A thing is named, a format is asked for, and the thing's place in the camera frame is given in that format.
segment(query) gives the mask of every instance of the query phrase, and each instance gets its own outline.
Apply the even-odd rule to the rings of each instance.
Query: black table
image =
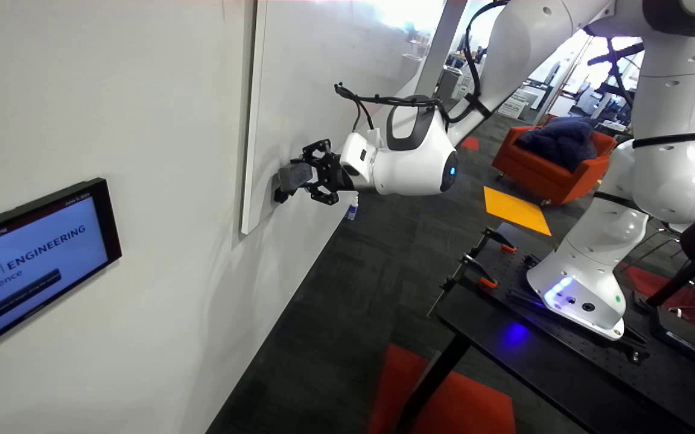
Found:
[[[548,253],[550,242],[506,224],[500,232],[521,252],[483,252],[480,264],[500,281],[495,293],[460,283],[442,300],[437,317],[453,338],[405,402],[401,431],[470,347],[588,431],[695,431],[695,363],[659,342],[652,318],[640,308],[630,308],[626,322],[648,352],[641,365],[548,314],[535,294],[523,289],[521,270],[523,256]]]

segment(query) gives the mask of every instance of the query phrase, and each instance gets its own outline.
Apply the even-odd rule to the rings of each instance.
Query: orange chair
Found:
[[[515,178],[521,188],[537,193],[556,205],[568,205],[582,195],[588,195],[606,177],[611,152],[616,149],[616,140],[611,135],[593,132],[591,142],[599,158],[582,162],[582,166],[569,174],[565,166],[557,166],[534,152],[516,147],[516,140],[528,130],[534,129],[511,129],[493,162],[498,172]]]

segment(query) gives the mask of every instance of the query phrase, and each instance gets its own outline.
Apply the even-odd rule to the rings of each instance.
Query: white robot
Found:
[[[612,152],[591,207],[557,252],[528,270],[528,284],[557,317],[619,340],[626,297],[612,269],[641,242],[648,215],[695,223],[695,0],[495,0],[505,6],[489,37],[477,89],[451,119],[435,101],[337,94],[355,105],[390,105],[385,137],[352,132],[330,168],[307,187],[432,195],[455,178],[460,142],[576,29],[593,37],[641,37],[644,60],[633,109],[634,140]]]

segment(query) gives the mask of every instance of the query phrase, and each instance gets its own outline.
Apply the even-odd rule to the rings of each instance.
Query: white wall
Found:
[[[0,0],[0,209],[107,177],[125,259],[0,342],[0,431],[206,431],[343,209],[238,236],[251,2]]]

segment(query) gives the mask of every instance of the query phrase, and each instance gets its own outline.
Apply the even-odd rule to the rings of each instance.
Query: display screen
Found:
[[[0,223],[0,332],[118,259],[92,190]]]

